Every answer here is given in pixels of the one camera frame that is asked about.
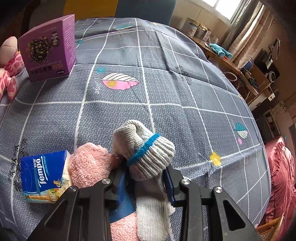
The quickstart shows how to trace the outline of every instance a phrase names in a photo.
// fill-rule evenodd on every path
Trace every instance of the pink stuffed giraffe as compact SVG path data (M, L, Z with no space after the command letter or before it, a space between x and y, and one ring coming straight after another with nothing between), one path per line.
M17 51L17 39L9 37L0 48L0 100L7 89L8 99L13 100L17 94L15 76L24 68L22 56Z

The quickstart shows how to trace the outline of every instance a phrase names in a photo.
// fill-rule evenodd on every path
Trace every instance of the gray plaid bedsheet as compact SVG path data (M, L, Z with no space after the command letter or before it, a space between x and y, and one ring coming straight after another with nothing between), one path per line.
M69 77L32 84L24 69L16 99L0 104L2 226L25 240L50 207L23 200L21 156L73 153L86 142L112 152L112 132L128 119L175 144L172 165L186 178L222 186L253 224L260 222L271 181L259 130L245 101L193 41L141 19L93 18L75 22L75 42ZM181 212L171 217L168 240L179 239ZM204 231L207 238L206 219Z

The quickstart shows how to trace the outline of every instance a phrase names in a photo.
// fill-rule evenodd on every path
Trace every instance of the speaker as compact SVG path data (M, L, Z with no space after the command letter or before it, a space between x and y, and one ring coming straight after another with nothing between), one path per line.
M269 71L265 74L265 77L269 80L270 83L273 83L276 80L276 74L273 71Z
M263 49L261 49L261 51L255 58L254 63L267 78L270 72L274 73L271 74L270 79L268 78L271 83L273 83L280 76L280 73L274 62L272 60L269 61L268 53Z

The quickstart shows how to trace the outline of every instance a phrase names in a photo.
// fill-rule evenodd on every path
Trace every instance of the yellow flower print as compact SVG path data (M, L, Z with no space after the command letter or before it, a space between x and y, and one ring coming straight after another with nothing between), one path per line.
M213 162L215 166L221 165L221 158L216 152L213 152L212 155L210 155L210 160Z
M107 83L108 87L115 87L116 86L116 82L114 80L109 80Z

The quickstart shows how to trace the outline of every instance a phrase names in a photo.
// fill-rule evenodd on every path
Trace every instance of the pink towel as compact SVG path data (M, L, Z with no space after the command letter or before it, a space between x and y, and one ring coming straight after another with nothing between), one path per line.
M70 157L68 169L73 185L84 188L107 178L112 166L116 166L114 155L100 145L86 143ZM113 241L139 241L136 212L111 223L110 226Z

